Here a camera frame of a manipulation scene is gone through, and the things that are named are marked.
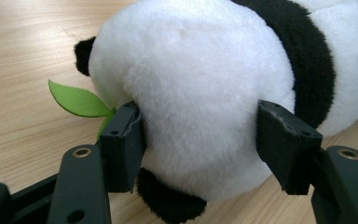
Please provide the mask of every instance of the black plush ear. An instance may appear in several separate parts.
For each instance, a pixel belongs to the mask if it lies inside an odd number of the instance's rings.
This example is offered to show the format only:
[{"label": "black plush ear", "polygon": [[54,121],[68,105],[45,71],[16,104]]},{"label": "black plush ear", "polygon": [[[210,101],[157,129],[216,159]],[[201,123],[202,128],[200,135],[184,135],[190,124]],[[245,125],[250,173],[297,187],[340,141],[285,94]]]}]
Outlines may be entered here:
[{"label": "black plush ear", "polygon": [[181,223],[200,216],[206,202],[196,196],[170,189],[145,168],[138,174],[138,193],[153,213],[167,223]]},{"label": "black plush ear", "polygon": [[79,41],[75,45],[76,68],[81,74],[87,77],[90,76],[89,60],[94,40],[95,36],[87,40]]}]

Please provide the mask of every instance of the metal rivet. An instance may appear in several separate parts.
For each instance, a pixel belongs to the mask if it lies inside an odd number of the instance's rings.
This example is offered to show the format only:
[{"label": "metal rivet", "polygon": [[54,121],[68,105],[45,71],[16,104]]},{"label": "metal rivet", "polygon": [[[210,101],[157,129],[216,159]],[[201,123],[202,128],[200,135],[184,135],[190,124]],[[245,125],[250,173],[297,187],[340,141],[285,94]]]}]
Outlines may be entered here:
[{"label": "metal rivet", "polygon": [[345,157],[349,160],[358,161],[358,153],[346,148],[342,148],[338,151],[338,154],[342,157]]},{"label": "metal rivet", "polygon": [[77,150],[75,150],[72,153],[72,156],[75,158],[85,158],[91,153],[91,148],[88,147],[82,147]]}]

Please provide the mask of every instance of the plush fabric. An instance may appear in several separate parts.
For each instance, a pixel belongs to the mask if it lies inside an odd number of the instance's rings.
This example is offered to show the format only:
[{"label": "plush fabric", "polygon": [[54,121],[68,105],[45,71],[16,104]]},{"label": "plush fabric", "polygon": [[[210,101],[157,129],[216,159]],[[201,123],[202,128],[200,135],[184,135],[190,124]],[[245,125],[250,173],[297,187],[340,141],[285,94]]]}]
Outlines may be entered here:
[{"label": "plush fabric", "polygon": [[[334,100],[318,130],[335,134],[358,119],[358,0],[293,2],[309,12],[333,58]],[[141,107],[144,167],[205,201],[241,194],[270,175],[255,151],[256,106],[263,99],[293,112],[292,70],[265,20],[228,0],[138,1],[103,25],[89,59],[107,105]]]}]

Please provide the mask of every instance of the wooden table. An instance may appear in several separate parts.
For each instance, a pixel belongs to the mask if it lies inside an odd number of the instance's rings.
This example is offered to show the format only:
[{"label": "wooden table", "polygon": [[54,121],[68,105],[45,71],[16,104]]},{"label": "wooden table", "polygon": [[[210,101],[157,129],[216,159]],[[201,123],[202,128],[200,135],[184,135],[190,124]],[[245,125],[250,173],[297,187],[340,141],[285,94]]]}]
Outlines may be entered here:
[{"label": "wooden table", "polygon": [[[62,154],[92,144],[102,119],[62,110],[48,80],[92,90],[74,66],[73,45],[130,0],[0,0],[0,182],[16,192],[58,172]],[[324,147],[358,148],[358,121]],[[111,194],[114,223],[162,223],[139,196]],[[314,223],[310,196],[287,196],[274,177],[188,223]]]}]

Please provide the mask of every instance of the stuffed panda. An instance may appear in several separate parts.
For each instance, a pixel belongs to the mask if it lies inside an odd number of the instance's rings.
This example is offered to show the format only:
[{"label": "stuffed panda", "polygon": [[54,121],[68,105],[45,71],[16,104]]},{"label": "stuffed panda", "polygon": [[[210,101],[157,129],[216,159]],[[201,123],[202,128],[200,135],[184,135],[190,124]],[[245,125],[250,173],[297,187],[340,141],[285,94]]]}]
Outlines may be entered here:
[{"label": "stuffed panda", "polygon": [[255,149],[259,100],[324,136],[358,119],[358,0],[140,0],[76,56],[108,106],[143,111],[138,191],[168,223],[270,176]]}]

